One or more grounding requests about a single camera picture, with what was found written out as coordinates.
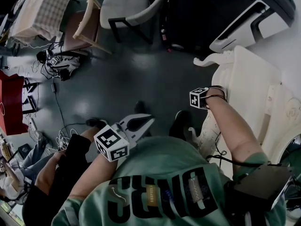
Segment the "plaid cloth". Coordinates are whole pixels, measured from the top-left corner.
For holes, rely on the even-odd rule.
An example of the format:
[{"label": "plaid cloth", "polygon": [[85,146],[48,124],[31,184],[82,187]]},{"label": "plaid cloth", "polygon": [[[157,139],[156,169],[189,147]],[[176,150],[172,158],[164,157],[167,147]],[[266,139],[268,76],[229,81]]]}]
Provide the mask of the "plaid cloth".
[{"label": "plaid cloth", "polygon": [[[60,36],[60,24],[70,0],[26,0],[12,28],[12,37],[23,43],[30,43],[36,35],[48,40]],[[31,21],[23,13],[35,13]]]}]

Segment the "white wall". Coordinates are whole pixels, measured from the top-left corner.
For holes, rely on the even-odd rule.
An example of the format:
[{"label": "white wall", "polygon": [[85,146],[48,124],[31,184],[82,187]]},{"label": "white wall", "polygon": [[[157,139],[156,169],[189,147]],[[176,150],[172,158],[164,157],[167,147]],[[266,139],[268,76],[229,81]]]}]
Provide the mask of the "white wall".
[{"label": "white wall", "polygon": [[296,17],[290,29],[248,49],[282,72],[282,83],[301,99],[301,0],[294,0]]}]

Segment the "black shoe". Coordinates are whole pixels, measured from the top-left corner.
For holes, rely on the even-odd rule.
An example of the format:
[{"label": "black shoe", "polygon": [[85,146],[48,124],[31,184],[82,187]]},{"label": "black shoe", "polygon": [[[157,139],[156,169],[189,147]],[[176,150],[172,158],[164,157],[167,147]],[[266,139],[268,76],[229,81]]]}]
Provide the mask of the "black shoe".
[{"label": "black shoe", "polygon": [[88,120],[86,120],[86,125],[90,126],[90,127],[97,127],[98,129],[102,129],[104,128],[106,125],[108,124],[107,121],[105,120],[100,120],[96,117],[90,118]]},{"label": "black shoe", "polygon": [[134,109],[135,114],[146,114],[145,103],[143,101],[138,101]]},{"label": "black shoe", "polygon": [[191,126],[191,113],[188,111],[179,111],[175,116],[175,121],[169,130],[170,137],[180,138],[186,141],[184,130]]}]

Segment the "black pants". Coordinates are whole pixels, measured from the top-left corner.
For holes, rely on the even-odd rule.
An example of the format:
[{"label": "black pants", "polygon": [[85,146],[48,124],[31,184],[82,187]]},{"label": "black pants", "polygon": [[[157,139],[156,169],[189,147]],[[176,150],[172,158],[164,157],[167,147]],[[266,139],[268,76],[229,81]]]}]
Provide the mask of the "black pants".
[{"label": "black pants", "polygon": [[22,209],[24,223],[27,226],[50,226],[54,216],[69,196],[73,186],[88,168],[85,154],[91,142],[85,137],[73,134],[66,150],[66,157],[59,161],[55,179],[49,195],[33,186]]}]

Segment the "mint green t-shirt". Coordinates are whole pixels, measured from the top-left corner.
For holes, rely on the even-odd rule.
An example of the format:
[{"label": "mint green t-shirt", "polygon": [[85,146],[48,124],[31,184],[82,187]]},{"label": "mint green t-shirt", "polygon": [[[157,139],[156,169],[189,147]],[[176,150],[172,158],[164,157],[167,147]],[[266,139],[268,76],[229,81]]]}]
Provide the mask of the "mint green t-shirt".
[{"label": "mint green t-shirt", "polygon": [[[246,162],[267,160],[257,153]],[[241,167],[234,179],[253,170]],[[66,200],[52,226],[228,226],[223,186],[229,180],[187,142],[150,137],[131,150],[111,181],[100,184],[84,201]],[[285,225],[283,199],[266,219],[273,226]]]}]

